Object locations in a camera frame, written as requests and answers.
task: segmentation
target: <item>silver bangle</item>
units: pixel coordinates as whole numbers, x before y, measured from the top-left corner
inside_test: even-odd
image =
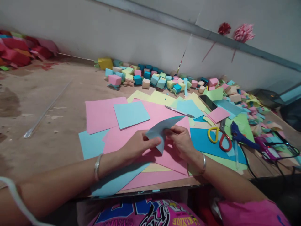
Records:
[[[203,164],[203,169],[202,169],[202,171],[201,171],[201,175],[202,174],[204,174],[205,173],[205,171],[206,171],[206,157],[205,157],[205,155],[202,153],[202,155],[203,155],[203,158],[204,158],[204,164]]]
[[[99,163],[100,163],[100,159],[102,157],[102,153],[98,156],[96,163],[95,163],[95,167],[94,167],[94,176],[95,176],[95,181],[98,182],[99,181],[99,176],[98,176],[98,170],[99,170]]]

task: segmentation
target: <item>wooden table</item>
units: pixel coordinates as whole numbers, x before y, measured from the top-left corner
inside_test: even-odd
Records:
[[[53,64],[50,70],[43,67],[46,63]],[[85,101],[121,96],[127,98],[135,90],[147,94],[155,90],[130,86],[122,86],[119,91],[113,90],[107,87],[104,71],[95,69],[92,61],[71,57],[59,57],[46,62],[34,61],[32,65],[18,70],[0,73],[0,174],[13,180],[83,160],[78,133],[86,130]],[[26,131],[71,79],[72,82],[46,113],[33,136],[24,139]],[[174,96],[168,90],[164,93]],[[301,149],[299,132],[273,113],[267,115],[267,120],[280,124],[291,144]],[[280,175],[274,166],[253,154],[254,150],[249,147],[243,149],[258,177]],[[292,167],[281,164],[280,167],[284,174],[292,171]],[[248,170],[241,174],[245,178],[252,178]],[[200,176],[190,177],[119,193],[193,186],[205,182]]]

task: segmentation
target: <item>pink sheet of paper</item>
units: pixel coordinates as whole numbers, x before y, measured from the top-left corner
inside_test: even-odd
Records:
[[[223,119],[230,116],[230,113],[227,112],[224,108],[218,107],[210,112],[207,117],[211,119],[215,124],[222,121]]]
[[[87,133],[93,134],[118,126],[114,104],[126,104],[125,97],[86,101]]]
[[[121,191],[137,188],[137,187],[144,187],[153,184],[159,184],[164,182],[169,182],[173,180],[180,180],[188,178],[188,175],[184,175],[178,173],[176,171],[161,171],[161,172],[145,172],[139,173],[130,183],[124,186]]]
[[[134,125],[124,130],[119,130],[119,127],[111,128],[107,133],[107,137],[105,139],[106,144],[103,150],[104,154],[119,150],[122,146],[125,145],[125,143],[132,137],[132,135],[137,130],[149,130],[155,124],[157,124],[158,122],[164,119],[180,115],[164,107],[163,105],[158,105],[147,101],[142,101],[142,103],[150,115],[150,120]],[[188,117],[183,118],[181,121],[177,123],[177,125],[187,128],[188,131],[190,132]],[[154,161],[154,160],[157,164],[160,164],[162,166],[180,172],[181,174],[188,175],[187,163],[178,156],[176,150],[174,150],[170,142],[165,143],[163,155],[161,155],[160,152],[156,149],[152,151],[146,150],[145,153],[143,154],[143,157],[138,161]]]

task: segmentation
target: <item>blue sheet of paper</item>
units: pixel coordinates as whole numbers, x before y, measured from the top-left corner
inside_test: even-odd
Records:
[[[119,129],[124,129],[150,119],[150,115],[141,101],[114,105],[114,110]]]
[[[208,139],[207,133],[207,129],[190,128],[191,140],[195,149],[224,159],[235,161],[235,156],[228,156],[226,152],[220,149],[219,142],[217,142],[216,144],[211,143]],[[210,135],[212,138],[215,137],[214,132],[211,132]],[[241,148],[238,148],[238,161],[246,165],[246,159]]]
[[[186,114],[193,115],[194,118],[199,118],[204,115],[202,112],[193,102],[193,100],[181,101],[177,104],[177,110],[184,112]]]
[[[89,135],[86,131],[79,133],[84,159],[90,159],[103,152],[105,142],[102,141],[108,130]],[[107,197],[116,194],[150,163],[131,164],[128,167],[118,170],[91,187],[93,196]]]
[[[163,154],[164,150],[164,140],[165,140],[165,134],[164,129],[170,129],[173,125],[175,125],[178,121],[180,121],[185,116],[175,116],[172,118],[165,119],[158,124],[156,124],[154,127],[152,127],[149,131],[145,133],[147,138],[153,139],[155,137],[159,137],[161,139],[161,143],[157,145],[157,149]]]
[[[187,79],[186,78],[184,78],[184,85],[185,85],[184,95],[188,96],[188,92],[187,92]]]

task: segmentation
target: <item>pink shirt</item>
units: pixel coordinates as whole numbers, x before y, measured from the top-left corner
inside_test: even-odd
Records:
[[[245,204],[220,202],[224,226],[273,225],[289,226],[278,207],[269,200]],[[172,200],[131,199],[106,208],[88,226],[190,226],[206,225],[183,203]]]

